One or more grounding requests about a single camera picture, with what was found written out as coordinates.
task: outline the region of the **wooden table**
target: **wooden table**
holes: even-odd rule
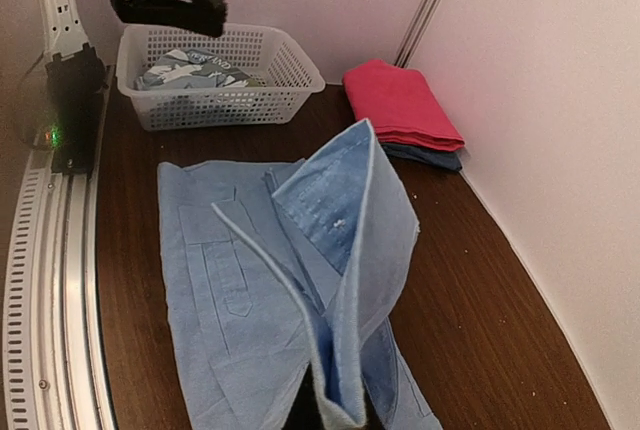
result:
[[[329,87],[284,126],[147,133],[114,90],[100,168],[97,262],[121,430],[190,428],[166,319],[158,163],[291,162],[309,157],[352,122],[344,92]],[[393,163],[422,232],[392,323],[444,428],[609,428],[542,298],[462,177]],[[320,428],[308,379],[287,428]]]

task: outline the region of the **white plastic basket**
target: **white plastic basket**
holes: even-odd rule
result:
[[[135,79],[174,48],[210,51],[265,86],[135,90]],[[311,59],[285,32],[237,24],[227,24],[217,39],[176,28],[130,25],[120,41],[116,75],[118,89],[131,98],[147,131],[286,123],[312,93],[325,87]]]

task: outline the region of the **red folded cloth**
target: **red folded cloth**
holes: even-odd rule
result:
[[[347,72],[343,83],[356,119],[370,119],[381,142],[443,151],[464,147],[463,138],[417,70],[372,60]]]

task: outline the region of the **metal strip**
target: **metal strip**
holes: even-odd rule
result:
[[[90,180],[51,174],[51,158],[31,153],[11,237],[3,319],[9,428],[115,430],[97,304],[98,167]]]
[[[442,0],[422,0],[409,28],[402,39],[395,65],[406,68],[415,54],[422,37]]]

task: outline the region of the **light blue denim shirt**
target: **light blue denim shirt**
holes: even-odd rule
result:
[[[418,221],[368,121],[306,162],[158,169],[163,275],[195,430],[285,424],[311,365],[329,430],[440,429],[388,321]]]

